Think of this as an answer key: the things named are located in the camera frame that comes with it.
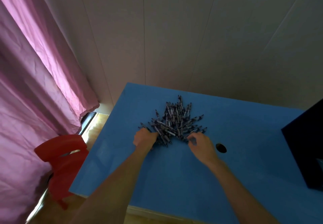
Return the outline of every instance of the pink curtain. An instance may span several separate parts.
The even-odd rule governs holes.
[[[99,103],[44,0],[1,0],[0,14],[0,223],[24,223],[50,170],[34,148]]]

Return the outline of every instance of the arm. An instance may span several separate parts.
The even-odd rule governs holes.
[[[188,139],[196,139],[196,145],[189,142],[192,153],[216,176],[224,189],[237,218],[241,224],[279,224],[279,222],[248,192],[241,182],[221,161],[212,141],[202,133],[192,133]]]
[[[158,133],[141,129],[135,135],[135,151],[92,193],[71,224],[123,223],[141,165]]]

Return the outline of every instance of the right hand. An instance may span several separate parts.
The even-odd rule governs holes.
[[[190,140],[192,138],[196,139],[196,145],[193,145],[192,141]],[[209,164],[218,160],[214,145],[206,135],[202,134],[201,132],[192,133],[187,137],[187,139],[189,140],[188,146],[190,147],[192,153],[203,164],[209,166]]]

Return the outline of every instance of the wooden floor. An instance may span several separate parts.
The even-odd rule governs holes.
[[[87,143],[87,148],[90,150],[98,137],[100,131],[103,128],[103,125],[107,121],[108,116],[104,114],[97,113],[93,120],[91,121],[90,125],[83,133],[82,137]],[[47,194],[40,205],[36,214],[30,219],[28,223],[33,224],[65,224],[69,223],[69,221],[73,218],[76,211],[85,201],[85,198],[82,198],[77,195],[70,196],[65,198],[64,201],[68,204],[68,209],[63,210],[56,202],[54,202],[50,195]],[[126,224],[139,224],[139,223],[153,223],[153,224],[163,224],[163,223],[173,223],[173,222],[165,222],[159,220],[152,220],[145,217],[140,217],[132,214],[126,215],[124,223]]]

